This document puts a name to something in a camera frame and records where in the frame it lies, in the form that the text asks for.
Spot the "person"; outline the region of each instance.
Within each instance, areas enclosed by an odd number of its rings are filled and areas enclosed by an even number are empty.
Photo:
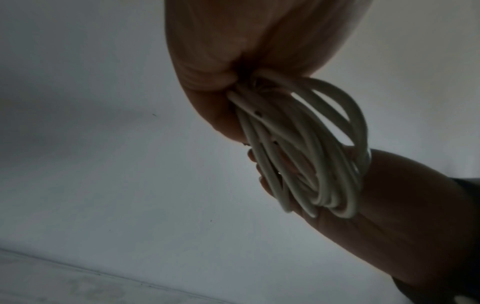
[[[196,111],[226,137],[245,143],[225,91],[262,67],[311,75],[335,54],[370,4],[166,0],[165,33],[178,80]],[[255,161],[251,151],[248,155]],[[270,192],[265,179],[260,182]],[[310,218],[292,204],[313,228],[390,274],[413,302],[480,301],[480,188],[474,184],[373,150],[352,219],[327,209]]]

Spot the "clothing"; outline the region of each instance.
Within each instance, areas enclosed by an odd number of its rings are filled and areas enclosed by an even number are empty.
[[[453,180],[480,206],[479,185],[461,179]],[[393,281],[397,288],[415,304],[480,303],[480,241],[467,262],[450,275],[446,286],[437,289],[418,290],[396,278],[393,278]]]

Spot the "white cord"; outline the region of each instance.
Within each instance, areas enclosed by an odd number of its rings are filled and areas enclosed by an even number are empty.
[[[274,89],[264,85],[274,85]],[[352,151],[347,153],[318,114],[285,90],[299,95],[345,133],[353,142]],[[337,102],[347,118],[316,92]],[[320,206],[339,217],[355,215],[371,155],[364,116],[347,93],[321,80],[261,69],[252,74],[249,84],[237,84],[228,91],[227,97],[236,105],[253,154],[285,212],[292,210],[291,193],[311,217],[317,217]],[[285,156],[298,174],[287,168]]]

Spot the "coiled cable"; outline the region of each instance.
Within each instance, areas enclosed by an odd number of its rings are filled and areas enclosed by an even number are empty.
[[[338,103],[346,117],[318,93]],[[248,83],[236,84],[227,98],[236,105],[253,154],[285,212],[292,210],[292,194],[311,217],[318,216],[318,207],[343,218],[356,214],[371,154],[367,124],[353,98],[325,81],[292,78],[269,69],[257,70]],[[319,114],[350,138],[353,146],[348,151]],[[297,174],[288,169],[285,157]]]

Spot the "wire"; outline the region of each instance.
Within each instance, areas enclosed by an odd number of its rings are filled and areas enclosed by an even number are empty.
[[[346,117],[318,93],[338,103]],[[343,218],[356,214],[371,154],[365,118],[347,93],[325,81],[260,69],[248,83],[228,91],[227,98],[236,105],[253,154],[285,212],[292,211],[291,194],[311,217],[318,216],[318,207]],[[340,143],[319,114],[353,146]]]

